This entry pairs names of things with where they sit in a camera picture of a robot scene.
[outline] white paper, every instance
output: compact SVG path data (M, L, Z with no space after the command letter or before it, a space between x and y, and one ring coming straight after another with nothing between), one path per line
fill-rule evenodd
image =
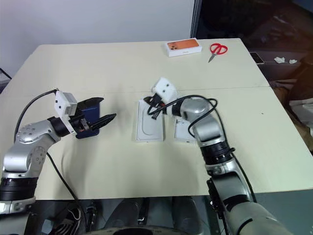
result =
M294 64L294 63L297 63L298 61L297 60L289 60L289 64Z
M285 58L282 57L275 57L274 60L278 63L278 64L281 64L281 63L284 63L285 62Z

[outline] table surface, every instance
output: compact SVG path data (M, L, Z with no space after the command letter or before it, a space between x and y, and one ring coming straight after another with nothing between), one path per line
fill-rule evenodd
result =
M229 53L210 64L212 42ZM81 199L203 195L208 176L195 144L174 142L164 117L164 142L135 142L138 100L165 76L181 95L219 100L227 136L255 192L313 188L313 158L239 39L200 40L201 53L168 58L163 42L43 45L0 95L0 156L13 142L17 118L34 96L58 87L78 101L104 97L101 115L117 113L96 137L66 136L49 152ZM53 95L36 101L22 124L55 116ZM49 159L37 199L71 199Z

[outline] silver robotic arm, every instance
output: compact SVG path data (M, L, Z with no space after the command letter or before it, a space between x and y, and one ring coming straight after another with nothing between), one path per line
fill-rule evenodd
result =
M159 109L153 112L149 110L149 115L156 118L161 110L166 109L167 114L183 117L191 123L206 171L211 176L207 184L212 206L219 218L224 219L225 229L234 235L290 235L253 198L253 192L233 154L235 149L229 147L222 125L211 115L214 110L212 106L216 107L217 104L199 95L176 99L178 94L175 87L165 78L161 78L152 91L156 94L145 101Z
M91 98L77 103L70 93L55 90L55 108L60 117L28 124L16 134L13 146L4 156L0 184L0 215L27 212L35 202L35 189L48 149L70 133L96 130L108 124L116 114L101 117L95 123L85 119L82 110L101 102Z

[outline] phone image on box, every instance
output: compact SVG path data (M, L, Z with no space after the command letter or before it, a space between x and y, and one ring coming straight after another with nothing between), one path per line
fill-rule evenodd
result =
M256 52L250 52L251 57L255 61L257 65L263 65L264 61L261 59L261 57Z
M181 40L176 42L168 43L167 46L170 50L179 50L179 49L186 49L191 47L198 47L199 44L195 39L187 39L187 40Z

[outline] orange phone box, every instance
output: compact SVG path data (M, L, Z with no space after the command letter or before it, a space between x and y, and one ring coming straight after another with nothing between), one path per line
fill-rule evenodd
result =
M169 57L187 55L202 51L202 46L196 38L167 42L165 48Z

